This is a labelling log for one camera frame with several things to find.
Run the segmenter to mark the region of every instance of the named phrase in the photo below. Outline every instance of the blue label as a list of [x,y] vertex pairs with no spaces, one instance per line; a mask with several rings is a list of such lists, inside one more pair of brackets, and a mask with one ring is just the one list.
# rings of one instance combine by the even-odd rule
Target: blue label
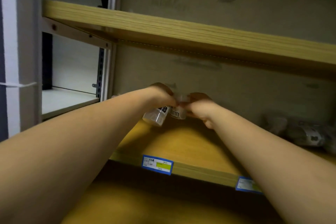
[[141,167],[150,171],[171,175],[174,161],[149,155],[143,155]]
[[236,185],[236,190],[263,194],[258,185],[249,177],[240,176]]

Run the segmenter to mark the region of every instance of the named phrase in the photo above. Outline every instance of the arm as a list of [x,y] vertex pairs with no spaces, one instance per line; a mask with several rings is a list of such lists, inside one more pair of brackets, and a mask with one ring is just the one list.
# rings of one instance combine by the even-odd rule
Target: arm
[[336,166],[192,94],[186,106],[219,135],[288,223],[336,220]]
[[61,222],[143,114],[166,105],[174,106],[175,100],[151,86],[66,113],[0,143],[0,223]]

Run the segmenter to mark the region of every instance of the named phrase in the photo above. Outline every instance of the metal upright post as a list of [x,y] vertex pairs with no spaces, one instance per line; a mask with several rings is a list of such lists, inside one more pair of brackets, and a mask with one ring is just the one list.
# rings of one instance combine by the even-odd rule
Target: metal upright post
[[[120,2],[121,0],[108,0],[107,8],[111,10],[120,10]],[[112,96],[116,52],[117,46],[113,43],[111,50],[105,49],[101,101],[107,100]]]
[[0,85],[2,93],[6,92],[6,103],[1,99],[0,109],[3,114],[6,108],[7,136],[11,137],[41,121],[41,0],[1,2],[3,49],[0,52],[4,66],[0,64],[0,70],[4,67],[5,73],[4,77],[0,76]]

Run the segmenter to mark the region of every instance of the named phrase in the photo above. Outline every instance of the right hand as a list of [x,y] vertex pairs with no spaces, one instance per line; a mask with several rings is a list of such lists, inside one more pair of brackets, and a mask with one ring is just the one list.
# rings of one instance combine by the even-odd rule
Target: right hand
[[217,104],[204,93],[190,93],[189,97],[190,103],[182,104],[183,108],[188,111],[187,115],[201,119],[208,128],[213,129],[210,116]]

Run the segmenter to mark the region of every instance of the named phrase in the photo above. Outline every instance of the clear plastic bottle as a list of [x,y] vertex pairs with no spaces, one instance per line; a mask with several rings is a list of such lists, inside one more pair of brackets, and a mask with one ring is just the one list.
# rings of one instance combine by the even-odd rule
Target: clear plastic bottle
[[170,111],[170,106],[164,106],[161,108],[153,109],[152,111],[146,112],[142,119],[154,126],[161,127],[166,120],[167,114]]
[[[190,102],[189,97],[185,94],[174,94],[174,98],[178,103]],[[187,111],[181,106],[173,107],[170,111],[170,116],[172,116],[175,119],[185,120],[187,117]]]

